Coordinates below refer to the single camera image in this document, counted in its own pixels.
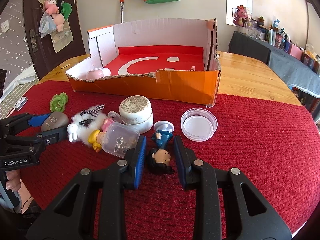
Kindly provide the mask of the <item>person's left hand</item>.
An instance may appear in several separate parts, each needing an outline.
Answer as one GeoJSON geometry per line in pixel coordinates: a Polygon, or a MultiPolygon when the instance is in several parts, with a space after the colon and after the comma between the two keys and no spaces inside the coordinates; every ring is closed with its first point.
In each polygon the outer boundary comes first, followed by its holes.
{"type": "Polygon", "coordinates": [[[7,171],[6,189],[18,191],[21,188],[21,174],[19,170],[7,171]]]}

